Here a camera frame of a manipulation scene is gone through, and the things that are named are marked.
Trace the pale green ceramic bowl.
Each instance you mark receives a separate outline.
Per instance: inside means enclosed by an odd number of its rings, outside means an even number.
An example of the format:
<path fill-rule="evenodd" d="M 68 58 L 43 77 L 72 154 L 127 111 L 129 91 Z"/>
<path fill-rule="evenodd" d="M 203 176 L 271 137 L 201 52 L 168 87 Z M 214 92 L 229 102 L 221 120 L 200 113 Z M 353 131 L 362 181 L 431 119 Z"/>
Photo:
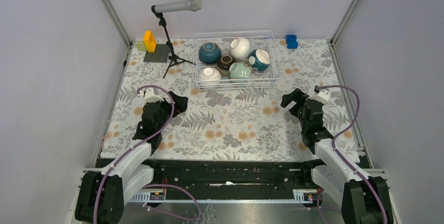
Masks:
<path fill-rule="evenodd" d="M 229 77 L 232 80 L 248 79 L 252 73 L 252 68 L 246 63 L 233 63 L 229 67 Z"/>

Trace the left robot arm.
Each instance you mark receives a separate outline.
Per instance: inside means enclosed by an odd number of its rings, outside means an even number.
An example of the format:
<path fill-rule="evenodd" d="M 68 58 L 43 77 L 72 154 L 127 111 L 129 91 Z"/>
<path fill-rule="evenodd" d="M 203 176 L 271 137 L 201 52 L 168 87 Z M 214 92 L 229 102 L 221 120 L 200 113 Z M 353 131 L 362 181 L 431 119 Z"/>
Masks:
<path fill-rule="evenodd" d="M 74 218 L 87 223 L 119 223 L 125 205 L 143 186 L 158 187 L 160 171 L 144 165 L 162 141 L 162 130 L 173 117 L 187 110 L 188 97 L 168 92 L 169 101 L 143 92 L 146 103 L 136 126 L 135 141 L 114 161 L 99 171 L 87 171 L 80 184 Z"/>

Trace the teal bowl white interior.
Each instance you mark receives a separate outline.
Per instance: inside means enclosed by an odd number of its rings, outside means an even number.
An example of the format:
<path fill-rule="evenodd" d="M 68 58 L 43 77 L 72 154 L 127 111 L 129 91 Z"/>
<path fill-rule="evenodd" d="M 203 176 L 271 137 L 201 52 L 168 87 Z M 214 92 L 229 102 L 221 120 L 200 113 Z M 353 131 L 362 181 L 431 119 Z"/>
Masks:
<path fill-rule="evenodd" d="M 247 58 L 249 64 L 259 72 L 265 71 L 271 64 L 269 54 L 262 49 L 254 49 Z"/>

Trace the white ribbed bowl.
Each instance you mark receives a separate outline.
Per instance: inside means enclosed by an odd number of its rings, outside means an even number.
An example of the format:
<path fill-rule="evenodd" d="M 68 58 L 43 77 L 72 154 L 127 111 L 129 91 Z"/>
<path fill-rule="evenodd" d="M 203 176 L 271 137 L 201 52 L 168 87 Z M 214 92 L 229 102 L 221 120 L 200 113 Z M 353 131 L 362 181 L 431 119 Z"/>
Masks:
<path fill-rule="evenodd" d="M 197 81 L 204 88 L 214 87 L 220 83 L 221 74 L 217 69 L 207 67 L 200 72 Z"/>
<path fill-rule="evenodd" d="M 252 44 L 247 38 L 235 38 L 229 48 L 230 54 L 236 59 L 245 58 L 252 51 Z"/>

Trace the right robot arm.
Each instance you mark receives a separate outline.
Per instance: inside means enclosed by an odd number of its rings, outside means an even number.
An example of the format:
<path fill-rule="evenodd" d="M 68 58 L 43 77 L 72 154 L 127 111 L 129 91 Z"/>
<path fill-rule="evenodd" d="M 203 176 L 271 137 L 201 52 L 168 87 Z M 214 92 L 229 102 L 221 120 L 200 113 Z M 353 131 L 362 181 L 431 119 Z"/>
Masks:
<path fill-rule="evenodd" d="M 291 102 L 305 147 L 317 159 L 304 162 L 300 180 L 307 188 L 320 187 L 340 205 L 344 223 L 394 223 L 389 187 L 381 176 L 372 176 L 359 167 L 336 143 L 324 125 L 323 106 L 330 98 L 330 86 L 316 86 L 309 96 L 299 88 L 282 96 L 281 107 Z"/>

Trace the white ribbed bowl front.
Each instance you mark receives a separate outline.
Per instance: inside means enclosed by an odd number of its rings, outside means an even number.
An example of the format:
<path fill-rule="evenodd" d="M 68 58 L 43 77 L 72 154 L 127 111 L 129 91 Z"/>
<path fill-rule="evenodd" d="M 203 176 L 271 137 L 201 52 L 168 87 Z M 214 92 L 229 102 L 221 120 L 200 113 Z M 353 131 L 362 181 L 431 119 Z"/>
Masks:
<path fill-rule="evenodd" d="M 214 87 L 220 83 L 221 74 L 217 69 L 207 67 L 200 72 L 197 81 L 204 88 Z"/>

